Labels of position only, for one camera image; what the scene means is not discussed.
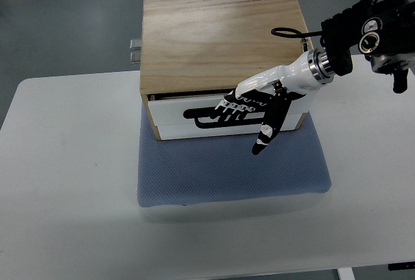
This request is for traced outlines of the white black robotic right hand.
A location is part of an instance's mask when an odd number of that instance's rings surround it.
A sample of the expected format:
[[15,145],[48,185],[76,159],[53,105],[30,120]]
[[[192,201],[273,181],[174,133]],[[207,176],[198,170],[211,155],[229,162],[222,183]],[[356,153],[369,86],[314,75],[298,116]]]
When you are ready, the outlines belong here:
[[220,122],[241,120],[248,113],[264,112],[261,129],[252,147],[259,154],[279,134],[291,103],[332,82],[334,72],[326,52],[313,49],[295,62],[256,74],[225,95],[211,118]]

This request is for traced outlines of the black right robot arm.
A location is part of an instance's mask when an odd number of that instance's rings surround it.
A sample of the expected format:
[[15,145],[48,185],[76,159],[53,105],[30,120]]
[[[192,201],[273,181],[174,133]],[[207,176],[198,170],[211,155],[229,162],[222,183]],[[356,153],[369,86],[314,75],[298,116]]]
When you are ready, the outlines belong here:
[[392,75],[394,93],[408,88],[414,67],[414,3],[408,0],[360,0],[321,23],[321,42],[334,74],[353,70],[350,48],[358,47],[372,71]]

